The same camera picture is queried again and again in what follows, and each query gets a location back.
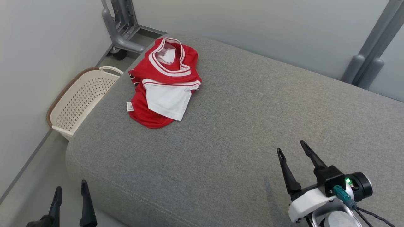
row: white sleeve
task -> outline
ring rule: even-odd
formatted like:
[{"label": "white sleeve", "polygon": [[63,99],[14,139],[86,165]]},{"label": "white sleeve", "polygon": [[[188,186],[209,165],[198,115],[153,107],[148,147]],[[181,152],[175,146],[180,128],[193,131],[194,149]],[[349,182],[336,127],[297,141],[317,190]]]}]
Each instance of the white sleeve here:
[{"label": "white sleeve", "polygon": [[200,81],[164,84],[150,79],[142,81],[150,110],[181,121],[187,109],[191,90],[199,90]]}]

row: teal connector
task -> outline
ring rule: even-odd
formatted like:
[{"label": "teal connector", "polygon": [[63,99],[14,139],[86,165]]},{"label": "teal connector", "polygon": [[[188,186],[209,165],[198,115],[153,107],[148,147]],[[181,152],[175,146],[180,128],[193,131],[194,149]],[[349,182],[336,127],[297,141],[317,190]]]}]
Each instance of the teal connector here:
[{"label": "teal connector", "polygon": [[350,210],[357,208],[356,202],[351,199],[348,193],[339,185],[334,186],[333,188],[334,195],[339,198]]}]

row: black cable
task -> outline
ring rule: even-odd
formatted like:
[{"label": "black cable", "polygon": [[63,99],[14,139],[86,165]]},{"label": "black cable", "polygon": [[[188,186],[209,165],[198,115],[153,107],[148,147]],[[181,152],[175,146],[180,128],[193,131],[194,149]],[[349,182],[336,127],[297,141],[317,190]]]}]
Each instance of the black cable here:
[{"label": "black cable", "polygon": [[368,224],[369,227],[373,227],[372,224],[370,224],[370,222],[363,216],[363,214],[361,212],[358,211],[357,208],[354,208],[354,210],[358,213],[358,215],[366,222],[366,224]]},{"label": "black cable", "polygon": [[379,220],[381,220],[381,221],[384,221],[384,222],[385,222],[388,226],[390,226],[390,227],[395,227],[393,224],[391,224],[391,223],[390,223],[389,221],[387,221],[386,219],[384,219],[384,218],[382,218],[382,217],[380,217],[380,216],[378,216],[378,215],[376,215],[376,214],[374,214],[374,213],[372,213],[372,212],[370,212],[370,211],[364,210],[364,209],[359,208],[359,207],[358,207],[358,210],[362,211],[362,212],[365,213],[365,214],[372,215],[373,217],[375,217],[375,218],[377,218],[377,219],[379,219]]}]

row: red fabric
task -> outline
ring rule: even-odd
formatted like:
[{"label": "red fabric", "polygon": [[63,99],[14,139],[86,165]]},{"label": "red fabric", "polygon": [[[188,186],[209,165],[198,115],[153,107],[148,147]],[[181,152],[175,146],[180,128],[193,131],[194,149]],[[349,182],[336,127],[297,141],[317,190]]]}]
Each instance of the red fabric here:
[{"label": "red fabric", "polygon": [[[150,62],[149,56],[155,51],[164,38],[158,39],[155,42],[153,48],[145,53],[145,58],[142,59],[139,64],[132,70],[129,71],[132,83],[138,83],[135,88],[135,96],[132,98],[132,106],[134,111],[129,112],[129,116],[139,122],[140,124],[148,128],[161,128],[164,127],[174,120],[163,115],[160,115],[148,108],[146,100],[146,89],[143,87],[143,79],[151,79],[165,84],[175,84],[183,82],[194,82],[199,80],[202,82],[196,71],[196,64],[198,61],[198,53],[191,47],[182,45],[184,48],[185,58],[183,59],[183,64],[190,66],[190,75],[187,76],[168,76],[164,75],[158,71],[154,65]],[[176,43],[169,43],[176,48],[176,57],[171,65],[164,63],[160,64],[170,71],[180,70],[180,57],[181,57],[181,46]]]}]

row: couch seam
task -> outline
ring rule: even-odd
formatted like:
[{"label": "couch seam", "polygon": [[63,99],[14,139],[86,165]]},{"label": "couch seam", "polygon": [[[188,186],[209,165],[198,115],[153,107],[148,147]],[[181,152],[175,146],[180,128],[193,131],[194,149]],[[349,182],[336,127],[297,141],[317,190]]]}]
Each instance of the couch seam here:
[{"label": "couch seam", "polygon": [[[98,174],[96,174],[96,173],[93,173],[93,172],[90,171],[88,168],[84,167],[84,165],[82,165],[79,161],[77,161],[77,160],[73,157],[72,154],[69,154],[69,155],[70,155],[71,159],[72,159],[74,162],[76,162],[77,164],[79,164],[82,168],[86,169],[86,170],[87,170],[91,175],[93,175],[95,178],[98,178],[98,179],[107,181],[106,183],[110,184],[110,185],[113,186],[114,188],[116,188],[116,189],[118,189],[118,190],[121,190],[121,191],[124,192],[125,194],[130,195],[131,197],[133,197],[133,198],[135,198],[135,199],[141,201],[142,203],[145,203],[146,205],[149,205],[149,206],[153,207],[154,209],[156,209],[156,210],[162,212],[163,214],[168,215],[168,216],[170,216],[170,217],[172,217],[172,218],[174,218],[174,219],[176,219],[176,220],[178,220],[178,221],[184,223],[185,225],[187,225],[187,226],[189,226],[189,227],[191,227],[191,226],[190,226],[189,224],[187,224],[186,222],[188,222],[188,223],[190,223],[190,224],[192,224],[192,225],[194,225],[194,226],[196,226],[196,227],[199,227],[198,225],[195,225],[194,223],[188,221],[187,219],[185,219],[185,218],[183,218],[183,217],[181,217],[181,216],[179,216],[179,215],[177,215],[177,214],[175,214],[175,213],[173,213],[173,212],[171,212],[171,211],[165,209],[164,207],[158,205],[157,203],[154,203],[154,202],[152,202],[152,201],[149,201],[148,199],[146,199],[146,198],[144,198],[144,197],[138,195],[137,193],[135,193],[135,192],[133,192],[133,191],[131,191],[131,190],[129,190],[129,189],[123,187],[123,186],[120,186],[120,185],[118,185],[117,183],[115,183],[115,182],[113,182],[113,181],[111,181],[111,180],[109,180],[109,179],[107,179],[107,178],[105,178],[105,177],[102,177],[102,176],[100,176],[100,175],[98,175]],[[140,197],[141,199],[139,199],[139,198],[135,197],[134,195],[128,193],[128,191],[131,192],[131,193],[133,193],[133,194],[135,194],[137,197]],[[165,211],[171,213],[172,215],[175,215],[176,217],[178,217],[178,218],[180,218],[180,219],[182,219],[182,220],[184,220],[184,221],[186,221],[186,222],[184,222],[184,221],[182,221],[182,220],[180,220],[180,219],[178,219],[178,218],[176,218],[176,217],[174,217],[174,216],[171,216],[170,214],[168,214],[168,213],[166,213],[166,212],[160,210],[159,208],[153,206],[153,204],[154,204],[155,206],[160,207],[161,209],[163,209],[163,210],[165,210]]]}]

